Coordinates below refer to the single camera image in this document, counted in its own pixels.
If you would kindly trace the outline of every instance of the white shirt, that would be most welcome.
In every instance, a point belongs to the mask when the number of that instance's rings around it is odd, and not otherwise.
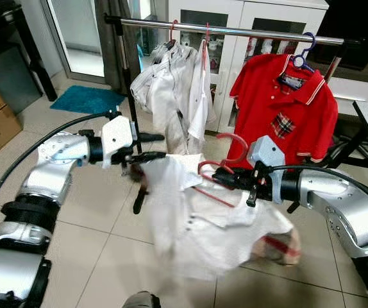
[[[206,41],[202,40],[194,65],[188,108],[181,111],[188,121],[189,134],[200,141],[204,140],[205,125],[217,119],[212,108],[210,84],[210,57]]]
[[[227,190],[197,174],[201,155],[169,155],[142,164],[149,183],[149,221],[158,255],[175,273],[214,279],[250,259],[254,243],[293,225],[271,202],[248,207],[249,193]],[[235,205],[230,208],[195,189]]]
[[[141,72],[131,84],[136,103],[153,114],[154,129],[165,134],[169,153],[201,153],[205,125],[215,120],[210,62],[203,46],[202,42],[197,52],[176,43],[159,64]]]

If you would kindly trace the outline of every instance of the shirt sleeve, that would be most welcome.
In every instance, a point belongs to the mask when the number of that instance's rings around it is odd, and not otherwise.
[[[310,118],[306,124],[308,134],[305,134],[301,145],[304,148],[298,153],[300,156],[310,156],[313,162],[320,162],[331,146],[332,135],[338,119],[338,107],[332,93],[325,90],[322,94],[318,110],[319,115]]]

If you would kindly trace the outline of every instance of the clothing rack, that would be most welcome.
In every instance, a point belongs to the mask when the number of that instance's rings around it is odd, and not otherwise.
[[[210,34],[221,34],[221,35],[235,35],[239,37],[255,37],[258,39],[274,39],[274,40],[289,40],[294,42],[312,42],[312,37],[302,34],[295,33],[285,33],[285,32],[275,32],[275,31],[263,31],[263,30],[249,30],[249,29],[237,29],[237,28],[225,28],[225,27],[217,27],[217,26],[201,26],[197,24],[179,24],[173,22],[163,22],[163,21],[146,21],[143,19],[130,19],[130,18],[122,18],[119,16],[111,16],[105,14],[104,16],[105,23],[113,24],[115,26],[116,35],[119,38],[120,46],[121,46],[121,59],[122,59],[122,71],[124,76],[124,82],[126,84],[127,89],[130,89],[131,85],[131,75],[128,67],[128,61],[126,56],[126,46],[124,44],[123,30],[122,26],[139,26],[139,27],[148,27],[148,28],[159,28],[159,29],[174,29],[174,30],[182,30],[187,32],[198,32],[198,33],[206,33],[207,30]],[[339,62],[342,59],[342,56],[346,52],[348,46],[360,46],[361,42],[358,40],[347,40],[343,38],[333,38],[333,37],[315,37],[316,44],[321,45],[332,45],[332,46],[340,46],[337,54],[332,60],[328,70],[325,74],[324,79],[326,82],[329,82],[335,69],[338,67]],[[137,122],[137,113],[135,109],[135,103],[131,91],[128,91],[128,103],[130,106],[131,118],[135,123],[135,128],[137,131],[137,135],[139,134],[138,130],[138,122]],[[141,143],[138,140],[137,142],[137,151],[141,153]]]

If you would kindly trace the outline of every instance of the curtain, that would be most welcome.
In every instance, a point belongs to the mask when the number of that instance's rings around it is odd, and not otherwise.
[[[97,27],[100,36],[101,52],[103,55],[105,80],[115,92],[126,95],[128,87],[122,77],[122,59],[119,39],[115,34],[114,26],[106,24],[103,15],[121,16],[130,18],[127,0],[95,0]],[[131,80],[140,74],[138,62],[136,28],[123,27],[124,45],[126,47],[127,61],[130,68]]]

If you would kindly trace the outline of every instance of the blue hanger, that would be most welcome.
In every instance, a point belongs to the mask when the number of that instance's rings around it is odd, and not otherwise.
[[[312,34],[311,32],[305,32],[304,35],[309,35],[309,36],[312,37],[311,46],[309,48],[305,48],[300,55],[296,55],[296,56],[292,57],[292,63],[294,64],[295,67],[298,67],[299,69],[308,69],[311,73],[313,73],[314,70],[307,64],[304,56],[305,56],[305,53],[309,52],[310,50],[312,50],[315,47],[317,41],[315,39],[315,35]],[[296,60],[299,59],[299,58],[302,59],[302,64],[301,65],[296,64]]]

